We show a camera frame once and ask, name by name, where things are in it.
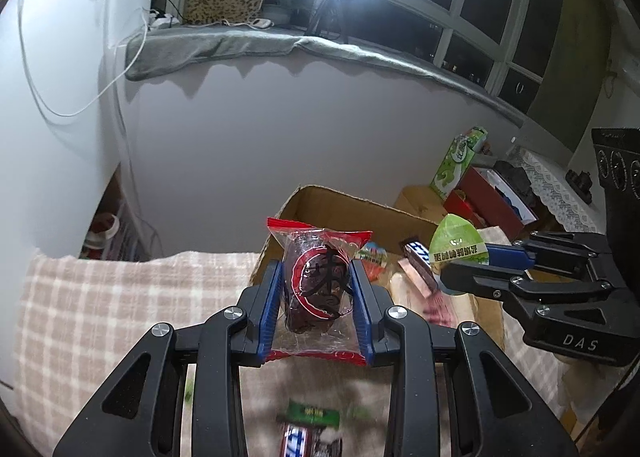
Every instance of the gray cloth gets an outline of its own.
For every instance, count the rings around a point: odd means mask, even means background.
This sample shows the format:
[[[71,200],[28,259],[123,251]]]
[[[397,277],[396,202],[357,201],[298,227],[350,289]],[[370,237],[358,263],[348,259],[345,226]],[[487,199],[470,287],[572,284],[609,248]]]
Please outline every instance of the gray cloth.
[[[337,44],[299,31],[229,28],[227,26],[181,26],[150,32],[138,59],[127,71],[127,79],[143,81],[180,70],[192,63],[229,60],[241,56],[286,56],[300,49],[315,56],[358,63],[416,78],[429,79],[477,100],[521,127],[524,117],[483,88],[418,58],[405,57],[373,47]],[[126,65],[140,49],[142,35],[127,44]]]

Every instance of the packaged food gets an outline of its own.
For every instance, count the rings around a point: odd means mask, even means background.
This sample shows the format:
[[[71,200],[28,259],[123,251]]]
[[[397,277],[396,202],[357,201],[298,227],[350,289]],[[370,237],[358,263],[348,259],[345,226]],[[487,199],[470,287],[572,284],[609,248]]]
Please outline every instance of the packaged food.
[[[371,231],[333,231],[274,218],[267,226],[284,248],[284,318],[276,322],[271,359],[310,355],[364,363],[351,316],[349,263]]]
[[[453,139],[430,184],[430,188],[443,201],[453,192],[462,176],[465,175],[466,169],[471,165],[474,155],[480,152],[486,137],[485,129],[473,127]]]
[[[353,258],[362,261],[362,265],[367,272],[367,278],[369,278],[370,282],[378,280],[378,277],[386,268],[388,259],[386,249],[378,246],[375,242],[366,243]]]
[[[340,413],[289,402],[283,416],[281,457],[341,457]]]
[[[400,249],[404,253],[409,263],[420,275],[422,281],[428,286],[429,290],[436,291],[438,283],[433,277],[431,264],[429,260],[429,250],[418,240],[417,237],[404,240],[400,243]]]
[[[444,265],[452,260],[488,264],[489,252],[473,224],[449,213],[438,225],[431,239],[431,270],[435,275],[439,275]]]

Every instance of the lace tablecloth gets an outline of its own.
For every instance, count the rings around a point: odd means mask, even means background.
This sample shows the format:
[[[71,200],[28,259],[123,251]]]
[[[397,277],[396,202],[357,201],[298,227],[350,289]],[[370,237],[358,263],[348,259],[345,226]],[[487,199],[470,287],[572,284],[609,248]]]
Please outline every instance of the lace tablecloth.
[[[605,233],[600,214],[587,206],[564,180],[563,168],[525,148],[515,148],[508,161],[521,166],[531,182],[531,189],[556,217],[565,231]]]

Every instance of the metal screw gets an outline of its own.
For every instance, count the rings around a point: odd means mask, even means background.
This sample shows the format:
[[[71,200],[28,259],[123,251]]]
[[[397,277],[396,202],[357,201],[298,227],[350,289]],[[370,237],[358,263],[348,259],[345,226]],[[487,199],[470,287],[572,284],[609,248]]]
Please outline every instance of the metal screw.
[[[480,332],[480,328],[475,322],[463,322],[460,324],[460,328],[467,336],[475,336]]]
[[[242,309],[240,309],[239,307],[236,307],[236,306],[227,307],[225,309],[225,318],[227,320],[237,320],[243,314],[244,314],[244,312],[242,311]]]
[[[389,307],[388,311],[389,316],[391,318],[395,318],[396,320],[400,320],[406,316],[406,309],[404,307],[400,307],[399,305],[395,305],[393,307]]]
[[[158,338],[162,338],[162,336],[167,334],[169,331],[171,331],[171,327],[169,327],[169,324],[166,323],[156,323],[151,328],[151,334],[153,336],[158,336]]]

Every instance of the red box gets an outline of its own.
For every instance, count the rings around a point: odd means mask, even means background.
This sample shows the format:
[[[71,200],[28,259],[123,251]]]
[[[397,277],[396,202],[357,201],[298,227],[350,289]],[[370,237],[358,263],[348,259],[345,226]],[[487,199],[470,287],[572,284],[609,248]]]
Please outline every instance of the red box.
[[[468,202],[460,198],[455,190],[449,194],[449,197],[444,201],[443,206],[447,213],[452,213],[458,217],[468,220],[476,227],[476,229],[484,227],[481,219],[478,217],[478,214],[473,211]]]
[[[490,226],[499,226],[510,241],[514,241],[523,228],[538,218],[518,198],[511,187],[494,170],[470,168],[460,180],[458,188],[466,194],[466,198]],[[518,208],[522,219],[516,215],[511,206],[495,191],[495,184],[511,203]]]

